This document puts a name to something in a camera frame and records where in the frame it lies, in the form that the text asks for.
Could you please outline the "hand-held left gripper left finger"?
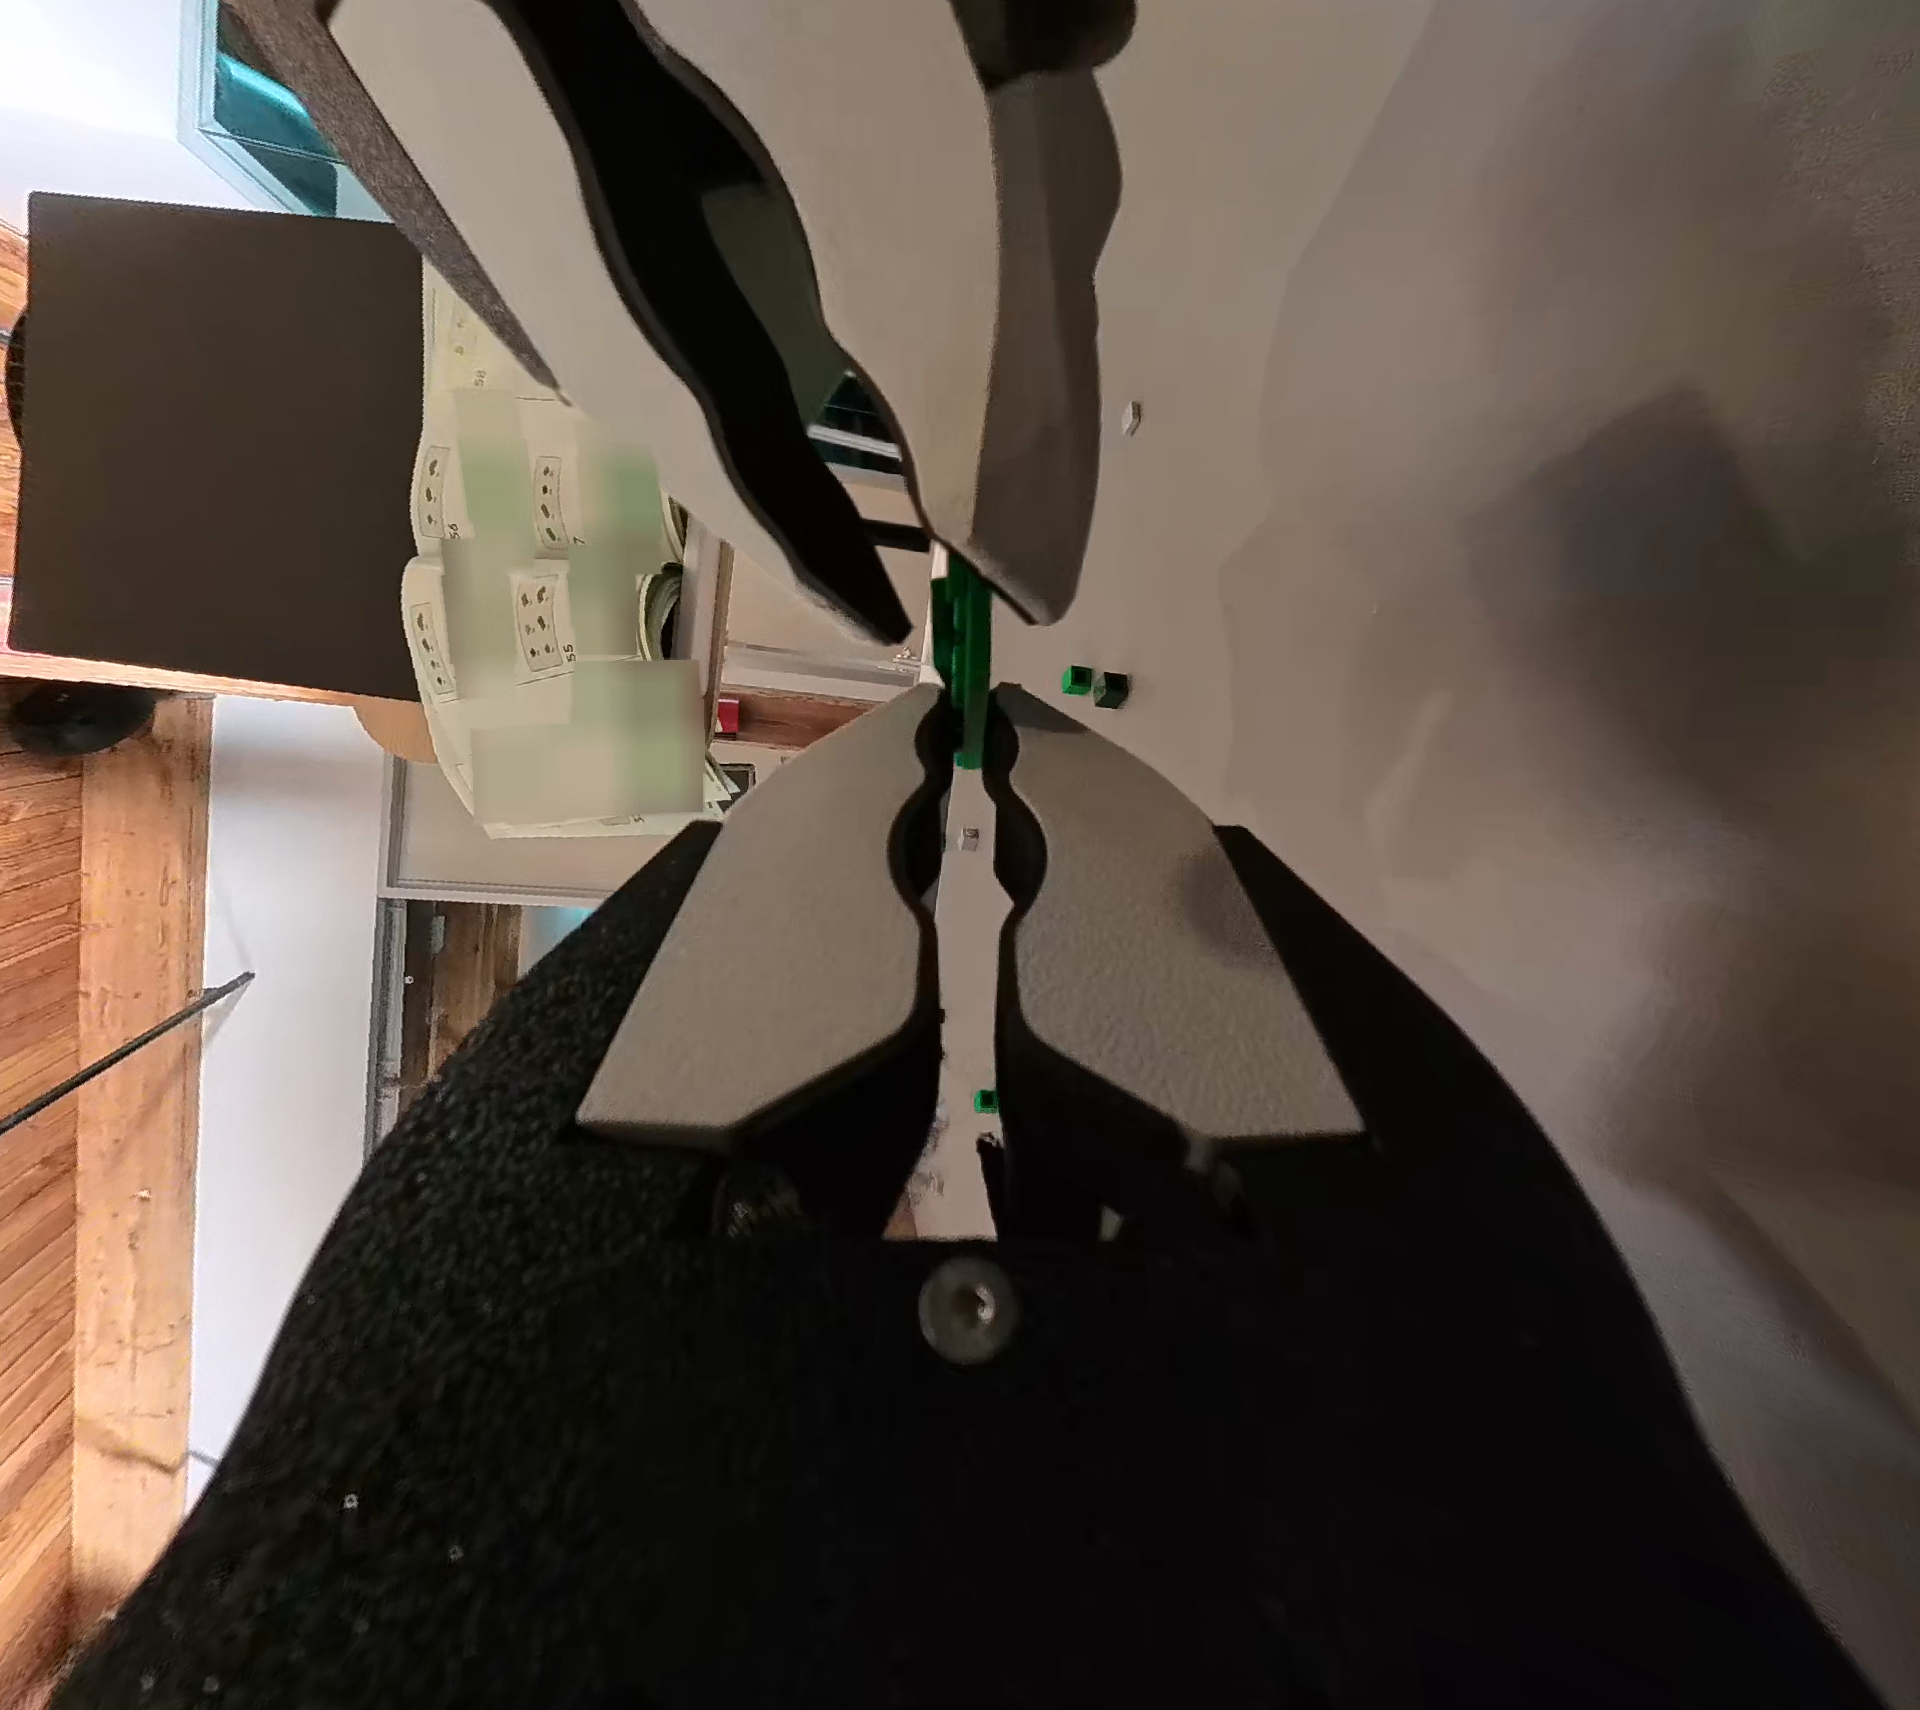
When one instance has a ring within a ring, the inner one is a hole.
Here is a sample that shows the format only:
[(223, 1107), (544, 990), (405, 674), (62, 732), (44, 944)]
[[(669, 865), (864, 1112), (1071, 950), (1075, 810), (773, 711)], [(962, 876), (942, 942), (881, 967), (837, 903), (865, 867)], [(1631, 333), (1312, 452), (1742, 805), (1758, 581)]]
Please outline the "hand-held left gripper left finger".
[(577, 1125), (721, 1153), (876, 1079), (920, 1153), (944, 1058), (927, 903), (953, 712), (915, 685), (790, 756), (717, 825)]

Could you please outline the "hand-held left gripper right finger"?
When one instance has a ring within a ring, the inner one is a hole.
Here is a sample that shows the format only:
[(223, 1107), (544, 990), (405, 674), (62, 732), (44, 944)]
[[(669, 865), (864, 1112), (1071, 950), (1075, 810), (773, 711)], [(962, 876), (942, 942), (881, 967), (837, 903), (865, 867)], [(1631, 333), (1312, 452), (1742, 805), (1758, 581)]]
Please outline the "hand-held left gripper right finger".
[(1017, 685), (982, 781), (1020, 1040), (1208, 1147), (1353, 1141), (1361, 1118), (1216, 827), (1158, 768)]

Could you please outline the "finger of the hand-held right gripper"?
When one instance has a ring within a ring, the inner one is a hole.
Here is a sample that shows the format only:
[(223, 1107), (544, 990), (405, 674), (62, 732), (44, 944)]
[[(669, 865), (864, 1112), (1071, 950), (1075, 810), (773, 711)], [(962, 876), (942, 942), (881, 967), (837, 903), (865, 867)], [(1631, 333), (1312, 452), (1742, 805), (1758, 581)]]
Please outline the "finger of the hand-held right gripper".
[(1126, 0), (631, 2), (779, 179), (930, 533), (1059, 623), (1097, 482), (1122, 165), (1095, 70)]
[(613, 4), (336, 0), (328, 33), (553, 385), (671, 499), (858, 636), (910, 619), (814, 450)]

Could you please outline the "green mosaic brick plate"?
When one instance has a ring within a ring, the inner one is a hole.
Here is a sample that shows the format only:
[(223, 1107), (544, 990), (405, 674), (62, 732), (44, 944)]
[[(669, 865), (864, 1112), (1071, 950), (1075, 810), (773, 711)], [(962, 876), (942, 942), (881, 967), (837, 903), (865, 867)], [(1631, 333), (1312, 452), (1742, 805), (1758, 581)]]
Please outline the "green mosaic brick plate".
[(948, 548), (942, 574), (930, 582), (927, 614), (932, 666), (955, 718), (953, 765), (982, 773), (991, 732), (996, 590)]

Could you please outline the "open instruction booklet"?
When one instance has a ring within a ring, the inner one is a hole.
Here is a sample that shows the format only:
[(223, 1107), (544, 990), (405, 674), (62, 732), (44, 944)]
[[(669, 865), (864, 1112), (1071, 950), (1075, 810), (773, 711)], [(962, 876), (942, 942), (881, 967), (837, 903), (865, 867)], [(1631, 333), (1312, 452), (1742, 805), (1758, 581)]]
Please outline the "open instruction booklet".
[(492, 839), (717, 821), (684, 530), (657, 466), (531, 379), (436, 273), (397, 610), (433, 755)]

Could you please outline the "black panel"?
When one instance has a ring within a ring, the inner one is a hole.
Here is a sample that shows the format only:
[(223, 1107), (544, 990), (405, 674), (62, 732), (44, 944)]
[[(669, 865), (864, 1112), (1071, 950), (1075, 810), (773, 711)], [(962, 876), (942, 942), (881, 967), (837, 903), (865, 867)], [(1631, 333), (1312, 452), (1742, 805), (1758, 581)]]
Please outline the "black panel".
[(412, 702), (405, 236), (36, 191), (25, 243), (11, 649)]

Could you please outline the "thin black rod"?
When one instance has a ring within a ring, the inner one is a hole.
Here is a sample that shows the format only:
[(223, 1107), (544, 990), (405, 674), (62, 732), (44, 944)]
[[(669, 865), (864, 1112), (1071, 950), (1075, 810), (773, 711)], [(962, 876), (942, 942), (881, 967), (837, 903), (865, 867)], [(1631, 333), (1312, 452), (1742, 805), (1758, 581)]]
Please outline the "thin black rod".
[(77, 1095), (96, 1079), (116, 1070), (126, 1061), (135, 1058), (144, 1050), (152, 1048), (153, 1045), (178, 1033), (181, 1027), (195, 1024), (214, 1009), (217, 1009), (220, 1004), (244, 992), (254, 980), (256, 980), (256, 974), (252, 970), (241, 970), (236, 977), (228, 978), (225, 982), (204, 988), (191, 1002), (181, 1004), (180, 1011), (167, 1014), (160, 1022), (144, 1028), (135, 1036), (104, 1052), (101, 1056), (98, 1056), (96, 1061), (79, 1069), (75, 1075), (62, 1079), (57, 1084), (37, 1095), (36, 1099), (6, 1112), (0, 1125), (1, 1138), (37, 1120), (55, 1104), (59, 1104), (64, 1099)]

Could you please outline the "black ceiling speaker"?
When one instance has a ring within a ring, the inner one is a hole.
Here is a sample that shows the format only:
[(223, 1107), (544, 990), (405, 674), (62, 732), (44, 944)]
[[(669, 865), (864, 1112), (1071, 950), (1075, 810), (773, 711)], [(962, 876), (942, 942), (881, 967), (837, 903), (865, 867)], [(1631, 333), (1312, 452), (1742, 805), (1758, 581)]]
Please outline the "black ceiling speaker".
[(149, 691), (116, 685), (20, 685), (3, 704), (3, 734), (30, 756), (83, 759), (145, 732), (158, 702)]

